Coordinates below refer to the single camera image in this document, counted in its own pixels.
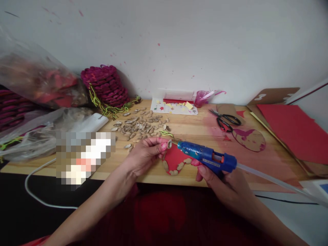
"blue hot glue gun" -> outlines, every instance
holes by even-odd
[[[206,146],[198,145],[195,143],[179,141],[178,143],[172,142],[178,146],[184,154],[189,155],[216,174],[220,179],[223,178],[222,171],[231,173],[237,166],[236,157],[229,155],[227,153],[221,154],[215,152],[213,149]]]

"fingernail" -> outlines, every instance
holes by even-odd
[[[205,174],[206,173],[206,168],[203,165],[198,166],[198,171],[201,174]]]
[[[167,143],[162,143],[161,148],[162,150],[165,150],[167,148]]]

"sticker sheet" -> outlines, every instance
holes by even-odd
[[[193,104],[190,105],[188,105],[188,108],[185,102],[165,103],[163,102],[163,99],[153,98],[150,107],[154,113],[197,115],[197,108]]]

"hand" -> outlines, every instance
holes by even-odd
[[[259,216],[259,209],[263,204],[258,200],[240,169],[225,174],[221,181],[208,167],[194,159],[192,165],[198,166],[196,181],[205,179],[208,187],[212,188],[217,198],[228,209],[244,217],[250,222],[255,222]]]
[[[157,158],[163,158],[168,139],[146,138],[141,140],[126,157],[123,164],[139,177],[153,165]]]

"power cord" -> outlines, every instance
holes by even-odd
[[[33,175],[33,174],[36,173],[37,171],[41,170],[42,168],[44,168],[44,167],[50,165],[50,164],[53,163],[55,160],[56,160],[56,158],[53,159],[53,160],[51,160],[51,161],[48,161],[47,163],[43,164],[42,166],[38,167],[38,168],[35,169],[33,172],[31,172],[31,173],[26,177],[26,179],[25,179],[25,190],[27,191],[27,193],[28,193],[31,197],[33,197],[35,200],[37,200],[38,202],[42,203],[43,205],[45,205],[45,206],[47,206],[47,207],[53,207],[53,208],[67,208],[67,209],[77,209],[77,207],[57,206],[57,205],[51,205],[51,204],[48,204],[48,203],[42,201],[42,200],[41,200],[40,198],[38,198],[36,195],[34,195],[34,194],[30,191],[30,189],[28,188],[28,184],[27,184],[27,182],[28,182],[28,179],[31,177],[31,175]]]
[[[51,204],[48,204],[44,201],[42,201],[40,198],[38,198],[36,195],[34,195],[30,189],[28,188],[28,179],[31,177],[31,175],[33,175],[34,173],[36,173],[37,171],[41,170],[42,168],[50,165],[51,163],[53,163],[54,161],[56,161],[56,158],[51,160],[51,161],[48,161],[47,163],[43,164],[42,166],[38,167],[37,169],[35,169],[33,172],[31,172],[25,179],[25,189],[27,191],[27,193],[33,197],[35,200],[37,200],[38,202],[42,203],[43,205],[47,206],[47,207],[53,207],[53,208],[66,208],[66,209],[77,209],[77,207],[69,207],[69,206],[57,206],[57,205],[51,205]],[[309,204],[309,205],[319,205],[317,203],[306,203],[306,202],[293,202],[293,201],[287,201],[287,200],[280,200],[280,199],[275,199],[275,198],[272,198],[272,197],[267,197],[267,196],[261,196],[261,195],[255,195],[257,197],[260,197],[260,198],[266,198],[266,199],[271,199],[271,200],[275,200],[275,201],[280,201],[280,202],[286,202],[286,203],[293,203],[293,204]]]
[[[319,205],[317,203],[292,202],[292,201],[287,201],[287,200],[275,199],[275,198],[267,197],[267,196],[260,196],[260,195],[255,195],[255,196],[261,197],[261,198],[266,198],[266,199],[271,199],[271,200],[275,200],[275,201],[279,201],[279,202],[286,202],[286,203]]]

